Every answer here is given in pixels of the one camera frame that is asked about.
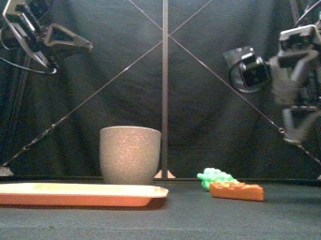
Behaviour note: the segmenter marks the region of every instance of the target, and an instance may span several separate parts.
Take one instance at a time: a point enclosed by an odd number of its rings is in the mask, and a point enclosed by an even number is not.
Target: black backdrop
[[[253,46],[267,60],[277,54],[280,31],[294,27],[290,1],[169,3],[169,32],[174,31],[169,47],[170,171],[177,177],[196,177],[215,167],[236,178],[316,178],[318,163],[284,142],[261,114],[283,127],[271,88],[244,95],[260,113],[219,78],[228,80],[227,50]],[[94,49],[67,58],[54,76],[26,75],[0,63],[2,159],[106,84],[10,165],[17,175],[100,176],[102,128],[132,125],[162,130],[164,1],[57,0],[46,21],[69,27],[93,42]],[[2,50],[2,56],[25,63],[21,51]],[[316,131],[306,146],[319,156]]]

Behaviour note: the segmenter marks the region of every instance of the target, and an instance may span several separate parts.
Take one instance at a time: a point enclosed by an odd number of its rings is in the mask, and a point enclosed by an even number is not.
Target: gray cup
[[[161,132],[148,127],[116,126],[101,130],[101,171],[105,182],[150,185],[157,173]]]

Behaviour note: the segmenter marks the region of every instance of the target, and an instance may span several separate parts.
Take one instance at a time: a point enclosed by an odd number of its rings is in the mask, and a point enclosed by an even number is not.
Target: cable
[[[321,6],[321,0],[316,2],[316,4],[308,9],[306,14],[300,17],[299,21],[296,22],[295,27],[299,27],[299,25],[303,23],[303,21],[307,19],[308,15],[315,11],[318,7]]]
[[[7,64],[13,65],[14,67],[21,68],[21,69],[23,69],[23,70],[26,70],[26,71],[30,71],[30,72],[33,72],[33,73],[47,74],[47,75],[53,75],[53,74],[57,73],[57,68],[53,68],[51,71],[42,71],[42,70],[31,69],[31,68],[29,68],[29,67],[23,67],[23,66],[21,66],[21,65],[13,63],[10,60],[7,60],[7,59],[3,58],[3,57],[0,57],[0,60],[2,60],[3,62],[6,62]]]

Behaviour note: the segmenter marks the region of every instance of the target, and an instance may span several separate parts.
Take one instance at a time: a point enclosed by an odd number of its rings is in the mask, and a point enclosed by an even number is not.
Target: black table surface
[[[0,239],[321,239],[321,187],[263,183],[265,201],[213,198],[201,182],[156,182],[146,207],[0,206]]]

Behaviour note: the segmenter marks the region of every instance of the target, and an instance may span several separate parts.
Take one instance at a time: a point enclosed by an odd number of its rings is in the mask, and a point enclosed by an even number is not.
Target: plastic tray
[[[58,183],[0,184],[2,205],[146,206],[164,187]]]

